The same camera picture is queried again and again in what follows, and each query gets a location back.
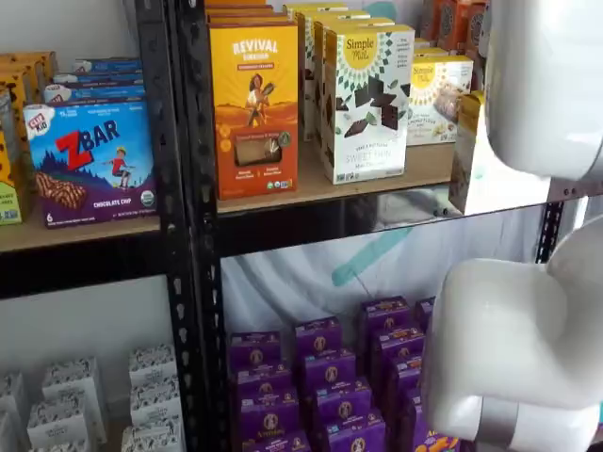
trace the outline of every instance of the product packaging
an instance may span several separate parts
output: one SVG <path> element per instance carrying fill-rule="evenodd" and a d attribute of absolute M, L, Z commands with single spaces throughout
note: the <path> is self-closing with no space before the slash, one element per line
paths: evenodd
<path fill-rule="evenodd" d="M 319 12 L 315 10 L 301 9 L 295 13 L 296 21 L 299 27 L 298 36 L 298 57 L 300 80 L 303 91 L 303 102 L 300 100 L 300 122 L 303 130 L 303 140 L 312 141 L 315 137 L 316 130 L 315 120 L 319 121 L 319 117 L 315 118 L 315 104 L 317 95 L 315 94 L 315 61 L 317 59 L 315 47 L 315 20 L 319 19 L 369 19 L 370 14 L 362 10 L 347 10 L 347 11 L 329 11 Z"/>
<path fill-rule="evenodd" d="M 420 56 L 413 62 L 408 145 L 453 143 L 460 98 L 471 88 L 466 56 Z"/>
<path fill-rule="evenodd" d="M 230 340 L 233 373 L 244 367 L 281 361 L 281 334 L 278 331 L 236 332 Z"/>
<path fill-rule="evenodd" d="M 130 353 L 130 383 L 140 386 L 178 375 L 173 346 L 162 344 L 151 348 L 137 348 Z"/>
<path fill-rule="evenodd" d="M 29 447 L 27 436 L 29 409 L 23 374 L 15 372 L 0 376 L 0 412 L 8 414 L 11 427 L 24 449 Z"/>
<path fill-rule="evenodd" d="M 120 82 L 89 82 L 48 85 L 44 90 L 44 102 L 56 104 L 80 99 L 116 99 L 144 96 L 142 79 Z"/>
<path fill-rule="evenodd" d="M 88 405 L 79 395 L 66 395 L 34 405 L 27 433 L 33 448 L 86 441 L 96 450 Z"/>
<path fill-rule="evenodd" d="M 403 173 L 414 40 L 406 25 L 327 31 L 321 157 L 333 184 Z"/>
<path fill-rule="evenodd" d="M 381 452 L 385 450 L 385 422 L 379 410 L 352 416 L 325 427 L 322 452 Z"/>
<path fill-rule="evenodd" d="M 21 223 L 31 199 L 10 91 L 0 88 L 0 226 Z"/>
<path fill-rule="evenodd" d="M 546 202 L 549 189 L 550 178 L 511 169 L 498 159 L 488 139 L 483 92 L 464 96 L 450 202 L 463 214 L 476 215 Z"/>
<path fill-rule="evenodd" d="M 138 58 L 77 59 L 72 66 L 74 73 L 128 73 L 141 69 Z"/>
<path fill-rule="evenodd" d="M 47 400 L 70 394 L 84 397 L 96 437 L 100 443 L 106 443 L 108 427 L 106 403 L 101 387 L 101 374 L 95 358 L 50 365 L 44 373 L 41 390 Z"/>
<path fill-rule="evenodd" d="M 130 392 L 130 415 L 134 427 L 182 416 L 177 377 L 134 386 Z"/>
<path fill-rule="evenodd" d="M 238 417 L 243 446 L 273 440 L 300 427 L 300 402 L 295 389 L 243 398 Z"/>
<path fill-rule="evenodd" d="M 47 227 L 155 212 L 143 99 L 29 105 L 24 117 Z"/>
<path fill-rule="evenodd" d="M 295 351 L 298 358 L 327 349 L 341 348 L 343 336 L 337 317 L 327 317 L 295 327 Z"/>
<path fill-rule="evenodd" d="M 209 26 L 221 200 L 297 188 L 297 27 Z"/>

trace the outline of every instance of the granola bar box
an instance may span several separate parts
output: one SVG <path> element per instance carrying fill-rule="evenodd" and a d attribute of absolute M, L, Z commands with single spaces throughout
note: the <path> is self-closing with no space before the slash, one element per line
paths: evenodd
<path fill-rule="evenodd" d="M 48 228 L 155 212 L 142 98 L 29 105 L 24 120 Z"/>

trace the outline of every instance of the white box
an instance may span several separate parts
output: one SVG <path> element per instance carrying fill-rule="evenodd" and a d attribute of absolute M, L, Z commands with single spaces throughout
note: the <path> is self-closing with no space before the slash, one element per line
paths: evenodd
<path fill-rule="evenodd" d="M 84 440 L 92 450 L 96 449 L 88 404 L 79 395 L 66 395 L 34 405 L 27 433 L 34 448 Z"/>
<path fill-rule="evenodd" d="M 178 378 L 170 377 L 132 388 L 130 414 L 134 427 L 166 417 L 182 416 Z"/>
<path fill-rule="evenodd" d="M 15 372 L 0 377 L 0 411 L 10 416 L 12 428 L 25 449 L 30 446 L 27 436 L 29 408 L 23 374 Z"/>
<path fill-rule="evenodd" d="M 137 348 L 130 353 L 132 386 L 161 381 L 177 373 L 173 346 L 163 344 L 152 348 Z"/>
<path fill-rule="evenodd" d="M 106 443 L 106 404 L 95 358 L 52 364 L 46 369 L 41 389 L 46 399 L 68 394 L 84 395 L 96 438 L 99 442 Z"/>

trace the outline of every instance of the wooden shelf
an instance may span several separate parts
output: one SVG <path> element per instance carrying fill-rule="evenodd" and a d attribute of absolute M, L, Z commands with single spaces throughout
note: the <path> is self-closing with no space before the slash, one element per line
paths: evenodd
<path fill-rule="evenodd" d="M 25 223 L 0 227 L 0 252 L 30 250 L 157 231 L 159 231 L 158 217 L 122 219 L 49 230 L 44 226 L 41 208 L 37 205 Z"/>
<path fill-rule="evenodd" d="M 406 149 L 406 170 L 398 177 L 334 186 L 324 175 L 322 162 L 311 144 L 300 147 L 299 187 L 296 191 L 218 201 L 219 214 L 316 202 L 367 193 L 430 186 L 450 181 L 454 144 L 414 146 Z"/>

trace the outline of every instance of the orange box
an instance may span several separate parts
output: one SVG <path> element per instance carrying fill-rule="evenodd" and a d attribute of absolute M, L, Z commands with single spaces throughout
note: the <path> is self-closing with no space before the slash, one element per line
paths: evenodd
<path fill-rule="evenodd" d="M 297 188 L 298 29 L 211 24 L 221 200 Z"/>

